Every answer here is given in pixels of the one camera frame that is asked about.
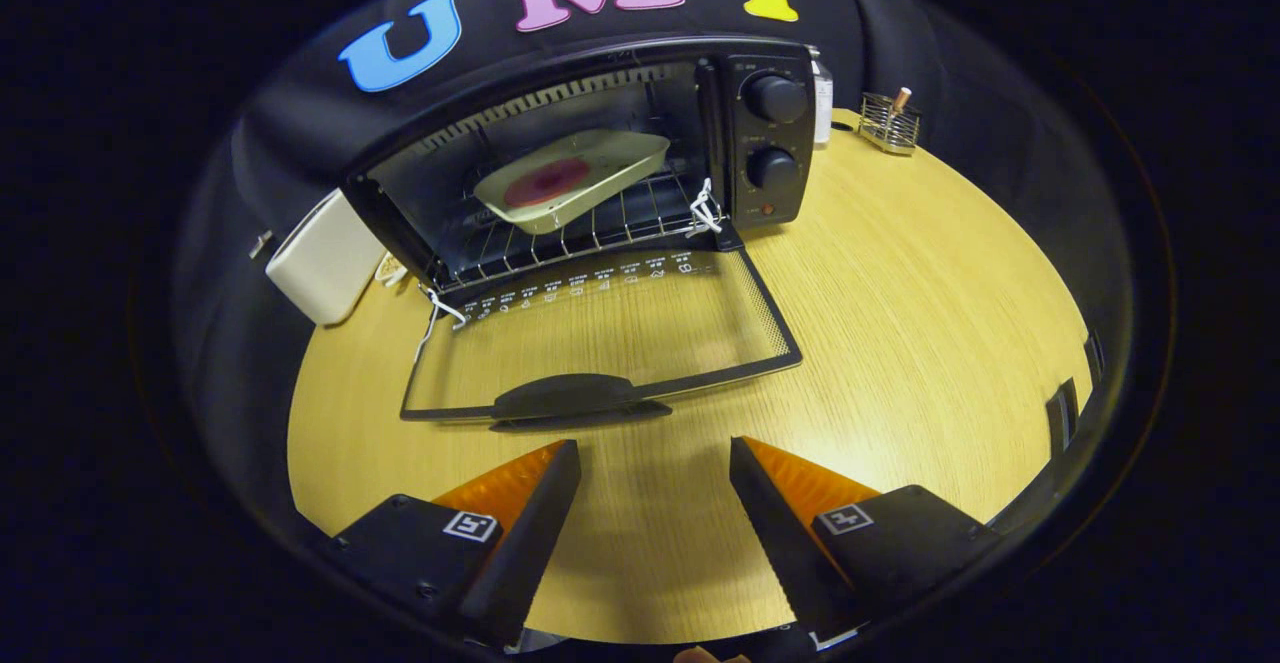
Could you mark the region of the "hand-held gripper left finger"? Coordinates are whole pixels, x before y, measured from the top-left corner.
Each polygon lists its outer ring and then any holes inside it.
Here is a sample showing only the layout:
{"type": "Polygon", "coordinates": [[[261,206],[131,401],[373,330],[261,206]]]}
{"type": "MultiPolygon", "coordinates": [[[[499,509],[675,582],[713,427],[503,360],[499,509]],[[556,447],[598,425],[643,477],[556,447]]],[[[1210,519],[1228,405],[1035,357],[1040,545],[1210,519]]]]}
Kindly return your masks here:
{"type": "Polygon", "coordinates": [[[515,645],[581,480],[561,439],[431,500],[388,497],[330,540],[330,563],[393,611],[448,637],[515,645]]]}

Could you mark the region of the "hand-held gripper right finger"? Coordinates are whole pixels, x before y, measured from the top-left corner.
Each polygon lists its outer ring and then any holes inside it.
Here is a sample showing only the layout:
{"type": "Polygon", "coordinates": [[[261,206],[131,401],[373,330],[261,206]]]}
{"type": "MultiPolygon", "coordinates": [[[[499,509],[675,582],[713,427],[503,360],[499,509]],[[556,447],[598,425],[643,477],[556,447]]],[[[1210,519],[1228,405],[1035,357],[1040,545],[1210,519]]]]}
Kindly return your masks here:
{"type": "Polygon", "coordinates": [[[817,644],[844,643],[922,602],[1001,540],[925,486],[879,493],[755,438],[732,439],[730,481],[817,644]]]}

